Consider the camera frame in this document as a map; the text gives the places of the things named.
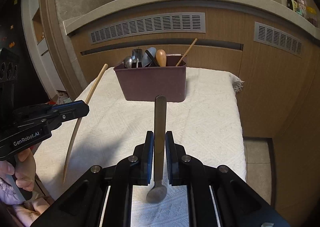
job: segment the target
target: kitchen counter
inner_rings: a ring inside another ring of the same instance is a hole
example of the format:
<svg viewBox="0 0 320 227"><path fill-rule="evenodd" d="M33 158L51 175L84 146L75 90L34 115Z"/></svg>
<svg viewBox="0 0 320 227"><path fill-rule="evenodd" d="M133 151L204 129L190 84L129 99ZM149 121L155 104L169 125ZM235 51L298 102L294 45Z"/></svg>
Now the kitchen counter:
<svg viewBox="0 0 320 227"><path fill-rule="evenodd" d="M119 12L121 10L134 8L138 6L154 4L159 2L170 2L170 1L179 1L179 0L115 0L97 9L69 20L65 20L63 22L65 27L66 34L70 34L71 32L79 29L86 24L97 20L99 18L105 17L107 15ZM235 5L243 5L249 6L253 9L262 10L268 12L272 15L278 16L290 23L295 24L299 28L306 31L316 40L320 40L320 30L314 27L311 23L309 23L306 19L299 16L289 8L273 1L273 0L203 0L203 1L211 1L211 2L228 2L233 3Z"/></svg>

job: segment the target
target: tile floor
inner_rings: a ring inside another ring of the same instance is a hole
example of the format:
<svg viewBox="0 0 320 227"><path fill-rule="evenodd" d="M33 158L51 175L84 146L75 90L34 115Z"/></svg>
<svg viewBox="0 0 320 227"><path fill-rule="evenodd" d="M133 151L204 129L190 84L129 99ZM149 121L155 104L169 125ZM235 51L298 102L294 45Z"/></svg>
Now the tile floor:
<svg viewBox="0 0 320 227"><path fill-rule="evenodd" d="M271 166L266 140L244 138L247 184L269 204L271 203Z"/></svg>

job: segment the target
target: human hand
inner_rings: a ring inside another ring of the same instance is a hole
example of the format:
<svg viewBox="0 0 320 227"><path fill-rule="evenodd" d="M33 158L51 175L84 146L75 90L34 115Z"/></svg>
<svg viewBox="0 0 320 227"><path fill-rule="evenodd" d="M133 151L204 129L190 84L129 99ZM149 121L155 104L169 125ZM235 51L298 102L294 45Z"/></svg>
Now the human hand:
<svg viewBox="0 0 320 227"><path fill-rule="evenodd" d="M27 191L32 191L35 184L36 162L31 150L28 148L18 153L16 168L7 161L0 161L0 177L6 181L6 175L15 174L16 185Z"/></svg>

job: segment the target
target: plastic container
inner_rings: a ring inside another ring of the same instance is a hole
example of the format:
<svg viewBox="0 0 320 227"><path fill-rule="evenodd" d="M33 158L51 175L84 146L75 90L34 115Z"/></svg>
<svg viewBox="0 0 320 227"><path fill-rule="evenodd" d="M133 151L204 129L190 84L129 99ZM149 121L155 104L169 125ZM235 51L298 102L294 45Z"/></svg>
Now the plastic container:
<svg viewBox="0 0 320 227"><path fill-rule="evenodd" d="M307 18L306 14L306 7L307 7L307 0L297 0L298 1L298 7L297 13L302 15L304 18Z"/></svg>
<svg viewBox="0 0 320 227"><path fill-rule="evenodd" d="M181 56L167 56L166 67L124 68L123 63L113 68L126 100L155 101L164 95L168 102L182 102L186 98L186 67Z"/></svg>
<svg viewBox="0 0 320 227"><path fill-rule="evenodd" d="M317 26L317 12L314 8L307 6L307 20L312 23L315 27Z"/></svg>

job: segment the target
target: metal vent grille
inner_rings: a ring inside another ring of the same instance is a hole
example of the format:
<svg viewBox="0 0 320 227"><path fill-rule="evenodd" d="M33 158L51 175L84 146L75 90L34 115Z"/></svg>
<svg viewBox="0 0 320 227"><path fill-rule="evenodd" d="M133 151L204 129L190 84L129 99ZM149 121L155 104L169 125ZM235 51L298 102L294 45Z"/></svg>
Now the metal vent grille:
<svg viewBox="0 0 320 227"><path fill-rule="evenodd" d="M258 22L254 23L253 40L255 42L260 42L281 50L285 50L298 56L302 50L302 43L298 38L272 26Z"/></svg>
<svg viewBox="0 0 320 227"><path fill-rule="evenodd" d="M122 37L171 32L205 33L205 13L167 13L134 18L89 33L91 44Z"/></svg>

